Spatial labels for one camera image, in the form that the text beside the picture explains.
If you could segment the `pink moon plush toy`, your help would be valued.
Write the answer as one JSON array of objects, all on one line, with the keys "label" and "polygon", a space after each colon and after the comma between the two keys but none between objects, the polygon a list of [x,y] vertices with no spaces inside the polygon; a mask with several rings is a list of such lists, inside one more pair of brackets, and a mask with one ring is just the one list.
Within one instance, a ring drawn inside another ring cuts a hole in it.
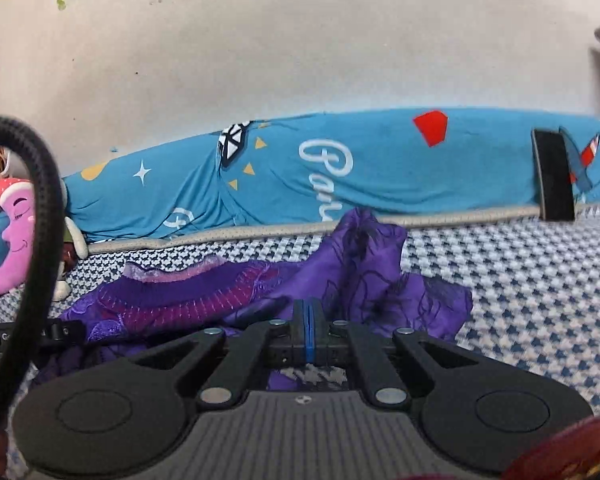
[{"label": "pink moon plush toy", "polygon": [[9,224],[2,233],[8,253],[0,265],[0,295],[21,285],[32,255],[35,206],[34,187],[26,179],[0,179],[0,208]]}]

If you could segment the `beige bunny plush toy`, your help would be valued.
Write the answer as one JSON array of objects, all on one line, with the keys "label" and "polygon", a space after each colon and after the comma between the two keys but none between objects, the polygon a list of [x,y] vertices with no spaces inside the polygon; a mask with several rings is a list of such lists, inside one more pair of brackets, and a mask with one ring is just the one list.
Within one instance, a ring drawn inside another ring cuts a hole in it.
[{"label": "beige bunny plush toy", "polygon": [[88,257],[88,247],[82,231],[67,212],[68,191],[64,180],[60,180],[62,203],[65,213],[65,231],[62,239],[62,256],[59,263],[58,275],[53,294],[53,302],[59,302],[69,297],[71,287],[67,282],[68,274],[76,267],[79,260]]}]

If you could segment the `blue cartoon print bedsheet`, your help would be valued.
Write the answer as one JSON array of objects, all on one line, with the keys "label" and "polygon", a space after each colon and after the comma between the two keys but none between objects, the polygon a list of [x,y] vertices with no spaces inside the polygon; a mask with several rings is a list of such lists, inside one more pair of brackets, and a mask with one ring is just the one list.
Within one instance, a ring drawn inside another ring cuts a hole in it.
[{"label": "blue cartoon print bedsheet", "polygon": [[535,131],[556,133],[568,184],[600,202],[600,118],[402,108],[236,122],[66,177],[68,211],[92,242],[226,226],[450,214],[535,204]]}]

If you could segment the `blue white houndstooth mat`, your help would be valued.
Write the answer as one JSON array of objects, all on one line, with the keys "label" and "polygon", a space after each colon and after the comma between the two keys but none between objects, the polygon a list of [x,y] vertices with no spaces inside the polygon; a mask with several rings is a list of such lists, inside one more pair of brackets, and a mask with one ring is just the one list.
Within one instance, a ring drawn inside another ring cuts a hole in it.
[{"label": "blue white houndstooth mat", "polygon": [[70,297],[43,313],[10,402],[12,479],[501,479],[558,432],[600,416],[600,217],[573,222],[479,220],[402,226],[400,267],[470,289],[451,341],[409,327],[385,338],[411,396],[374,408],[343,368],[301,362],[273,370],[268,390],[236,408],[198,408],[224,356],[220,326],[161,334],[122,356],[33,388],[52,356],[85,344],[61,313],[135,262],[184,270],[231,262],[306,260],[339,222],[231,228],[160,242],[92,246],[69,276]]}]

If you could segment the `purple patterned garment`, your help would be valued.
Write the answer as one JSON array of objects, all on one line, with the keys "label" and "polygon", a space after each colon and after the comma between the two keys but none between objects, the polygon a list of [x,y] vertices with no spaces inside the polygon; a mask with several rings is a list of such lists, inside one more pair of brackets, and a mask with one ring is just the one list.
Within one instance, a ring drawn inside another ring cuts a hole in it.
[{"label": "purple patterned garment", "polygon": [[355,209],[299,262],[231,262],[216,255],[184,270],[128,262],[64,312],[85,328],[85,344],[52,356],[32,380],[50,380],[145,350],[152,336],[220,326],[230,335],[273,318],[289,321],[294,303],[320,300],[325,318],[361,323],[388,337],[409,327],[451,341],[469,318],[469,288],[404,272],[402,226]]}]

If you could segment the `black smartphone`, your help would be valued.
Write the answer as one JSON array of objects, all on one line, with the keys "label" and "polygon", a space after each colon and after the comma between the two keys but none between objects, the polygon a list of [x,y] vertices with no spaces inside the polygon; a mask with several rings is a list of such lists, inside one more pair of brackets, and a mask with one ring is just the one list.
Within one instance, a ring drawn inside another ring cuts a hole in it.
[{"label": "black smartphone", "polygon": [[534,129],[531,137],[540,184],[541,218],[573,222],[576,211],[564,138],[559,132],[545,129]]}]

